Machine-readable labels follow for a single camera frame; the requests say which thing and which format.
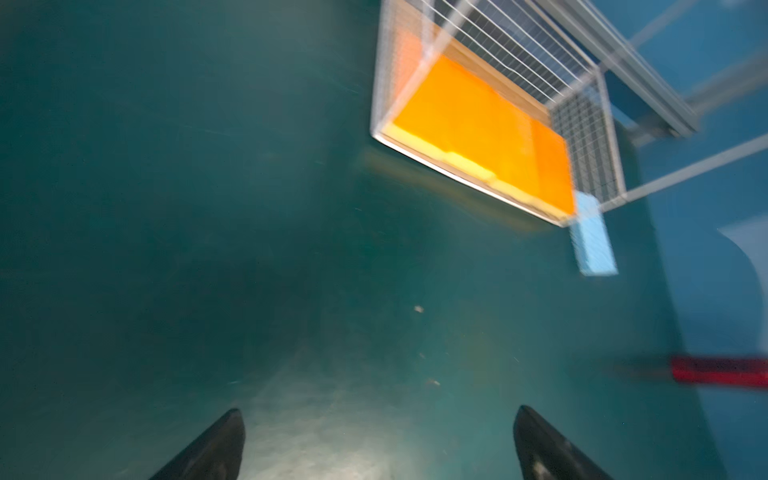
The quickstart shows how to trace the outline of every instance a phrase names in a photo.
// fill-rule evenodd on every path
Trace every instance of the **blue block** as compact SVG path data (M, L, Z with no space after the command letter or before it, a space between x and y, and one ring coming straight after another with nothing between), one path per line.
M590 194L576 192L577 220L571 225L578 268L586 276L606 276L619 273L611 239L605 228L600 202Z

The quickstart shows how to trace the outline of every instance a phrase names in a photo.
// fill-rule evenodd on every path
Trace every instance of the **red pole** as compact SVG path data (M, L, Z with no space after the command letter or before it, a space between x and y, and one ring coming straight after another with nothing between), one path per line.
M768 359L673 356L670 367L680 383L768 389Z

